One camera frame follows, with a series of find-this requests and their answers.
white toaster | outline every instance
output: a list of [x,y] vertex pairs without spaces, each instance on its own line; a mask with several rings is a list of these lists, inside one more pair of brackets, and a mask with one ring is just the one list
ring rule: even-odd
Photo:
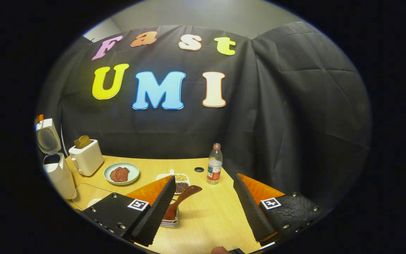
[[71,161],[78,172],[85,176],[93,175],[104,162],[98,141],[94,139],[90,141],[91,143],[82,149],[76,146],[69,149]]

white tray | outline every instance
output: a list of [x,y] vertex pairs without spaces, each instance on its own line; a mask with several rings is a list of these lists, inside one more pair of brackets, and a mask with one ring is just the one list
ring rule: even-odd
[[189,177],[186,174],[176,174],[173,169],[170,169],[169,174],[159,174],[156,177],[156,180],[159,180],[159,179],[164,178],[164,177],[169,176],[169,175],[185,175],[187,177],[187,181],[175,181],[175,183],[187,183],[190,186]]

light blue plate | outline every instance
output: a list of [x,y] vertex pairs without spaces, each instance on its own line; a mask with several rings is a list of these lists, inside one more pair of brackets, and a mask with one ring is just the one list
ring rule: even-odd
[[[113,172],[114,170],[116,170],[117,167],[122,167],[122,168],[127,168],[129,170],[128,173],[128,180],[126,182],[114,182],[111,179],[111,172]],[[119,162],[119,163],[115,163],[110,165],[109,167],[107,167],[104,170],[104,177],[106,178],[106,180],[109,181],[109,183],[112,183],[114,185],[128,185],[130,183],[133,183],[135,180],[137,180],[137,178],[139,178],[140,175],[140,170],[139,168],[132,164],[132,163],[128,163],[128,162]]]

brown spatula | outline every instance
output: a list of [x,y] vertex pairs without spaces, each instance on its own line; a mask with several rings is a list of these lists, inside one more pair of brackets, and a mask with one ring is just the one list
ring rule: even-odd
[[188,198],[189,196],[192,196],[193,194],[201,191],[201,187],[197,185],[191,185],[187,187],[176,199],[175,203],[169,205],[169,208],[166,211],[166,215],[164,215],[163,220],[174,220],[176,217],[176,209],[178,208],[179,204]]

letter m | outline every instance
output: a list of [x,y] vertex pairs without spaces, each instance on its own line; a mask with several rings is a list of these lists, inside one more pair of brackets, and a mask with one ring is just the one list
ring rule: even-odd
[[136,78],[139,80],[139,86],[137,88],[137,98],[133,104],[133,108],[148,108],[146,101],[147,96],[153,108],[157,108],[162,97],[165,95],[166,98],[161,104],[162,108],[182,109],[184,104],[181,102],[181,83],[184,77],[186,77],[184,72],[171,71],[159,85],[153,72],[139,72],[136,74]]

